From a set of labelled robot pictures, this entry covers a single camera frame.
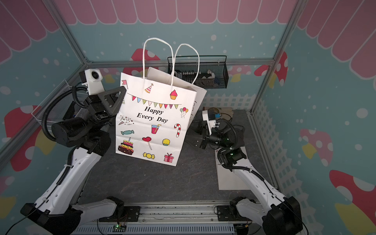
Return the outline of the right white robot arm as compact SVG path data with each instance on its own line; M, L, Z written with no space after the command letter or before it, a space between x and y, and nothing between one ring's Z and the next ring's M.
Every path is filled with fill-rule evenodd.
M214 145L216 158L224 169L234 173L250 189L257 201L237 197L230 202L233 217L243 217L259 225L267 235L308 234L301 207L294 197L275 189L251 164L242 151L245 127L226 119L196 120L189 138L201 149Z

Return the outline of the white paper gift bag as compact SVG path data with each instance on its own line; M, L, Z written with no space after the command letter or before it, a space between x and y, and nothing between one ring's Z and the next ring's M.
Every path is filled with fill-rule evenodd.
M220 149L215 150L215 162L220 191L246 191L249 187L237 175L221 166L217 154Z

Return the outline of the metal base rail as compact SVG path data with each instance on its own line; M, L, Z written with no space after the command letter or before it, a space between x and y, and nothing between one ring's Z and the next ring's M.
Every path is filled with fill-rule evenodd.
M256 229L261 234L267 210L247 199L129 204L119 222L103 218L74 230L75 235L236 235Z

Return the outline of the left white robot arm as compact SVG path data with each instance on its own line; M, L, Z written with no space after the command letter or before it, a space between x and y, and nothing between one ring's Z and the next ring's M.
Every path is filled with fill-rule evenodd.
M21 209L25 218L53 235L70 235L77 227L100 218L119 218L124 210L124 202L112 196L84 205L71 203L91 169L111 146L110 134L103 127L118 114L126 88L120 86L95 92L83 103L77 99L77 91L87 91L87 88L73 86L59 95L45 109L41 121L42 131L49 140L71 147L67 163L46 192ZM50 112L69 95L81 106L84 114L56 122L48 129Z

